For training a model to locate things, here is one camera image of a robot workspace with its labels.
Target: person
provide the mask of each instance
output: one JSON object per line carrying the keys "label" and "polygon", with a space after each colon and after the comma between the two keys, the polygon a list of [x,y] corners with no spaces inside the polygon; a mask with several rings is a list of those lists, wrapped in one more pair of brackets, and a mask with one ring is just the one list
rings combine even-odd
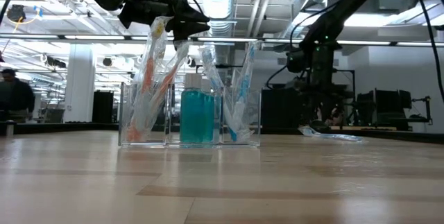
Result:
{"label": "person", "polygon": [[6,120],[24,123],[34,110],[33,90],[27,83],[16,78],[12,69],[4,69],[1,75],[3,82],[0,82],[0,110],[6,112]]}

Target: table surface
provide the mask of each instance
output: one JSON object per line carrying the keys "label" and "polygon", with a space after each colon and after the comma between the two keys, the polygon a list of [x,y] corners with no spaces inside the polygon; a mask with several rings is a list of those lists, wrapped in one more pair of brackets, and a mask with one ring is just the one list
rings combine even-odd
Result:
{"label": "table surface", "polygon": [[120,148],[115,131],[0,139],[0,223],[444,223],[444,146],[262,143]]}

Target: bottle cap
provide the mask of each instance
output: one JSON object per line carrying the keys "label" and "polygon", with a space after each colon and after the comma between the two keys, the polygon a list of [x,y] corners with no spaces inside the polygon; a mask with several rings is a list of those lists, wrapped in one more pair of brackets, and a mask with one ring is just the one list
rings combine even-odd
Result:
{"label": "bottle cap", "polygon": [[202,76],[200,74],[186,74],[185,75],[185,89],[202,87]]}
{"label": "bottle cap", "polygon": [[202,79],[202,92],[211,93],[211,82],[208,79]]}

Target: teal liquid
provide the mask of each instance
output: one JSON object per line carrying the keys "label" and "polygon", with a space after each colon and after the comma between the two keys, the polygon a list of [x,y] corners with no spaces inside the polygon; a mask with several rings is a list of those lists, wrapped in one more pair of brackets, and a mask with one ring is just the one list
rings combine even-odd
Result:
{"label": "teal liquid", "polygon": [[180,102],[180,141],[182,143],[203,142],[203,101],[199,89],[186,89]]}
{"label": "teal liquid", "polygon": [[204,94],[203,117],[203,141],[212,142],[214,136],[214,97],[212,95]]}

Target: blue mouthwash bottle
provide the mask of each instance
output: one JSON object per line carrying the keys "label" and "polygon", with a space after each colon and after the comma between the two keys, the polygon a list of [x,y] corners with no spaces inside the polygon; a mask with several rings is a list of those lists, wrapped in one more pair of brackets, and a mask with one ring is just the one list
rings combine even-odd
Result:
{"label": "blue mouthwash bottle", "polygon": [[203,141],[203,97],[200,90],[200,74],[185,75],[185,90],[180,99],[180,141],[201,143]]}
{"label": "blue mouthwash bottle", "polygon": [[211,82],[202,80],[203,93],[203,142],[213,142],[214,136],[214,96],[211,93]]}

